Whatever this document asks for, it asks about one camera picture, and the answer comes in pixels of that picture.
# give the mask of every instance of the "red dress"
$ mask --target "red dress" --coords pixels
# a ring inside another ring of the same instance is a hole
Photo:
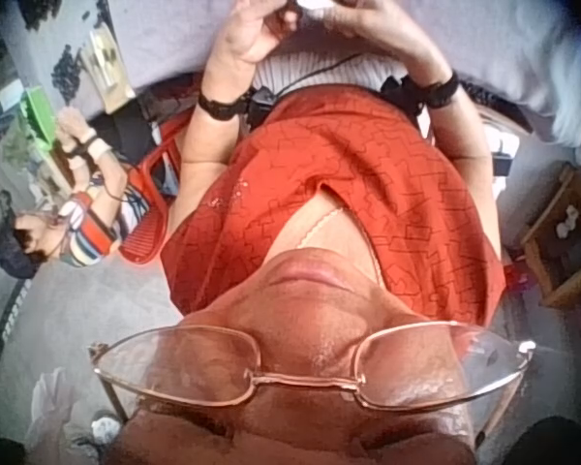
[[[187,314],[244,281],[301,205],[327,186],[371,239],[387,288],[435,320],[488,325],[505,288],[456,169],[390,104],[356,87],[289,95],[162,252]]]

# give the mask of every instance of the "red plastic chair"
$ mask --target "red plastic chair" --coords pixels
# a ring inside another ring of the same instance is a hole
[[[133,264],[147,264],[155,258],[164,244],[171,200],[160,194],[152,177],[153,169],[163,165],[164,154],[168,154],[172,169],[178,177],[181,156],[175,137],[166,140],[148,154],[138,167],[142,173],[144,189],[151,200],[150,209],[118,249],[125,260]]]

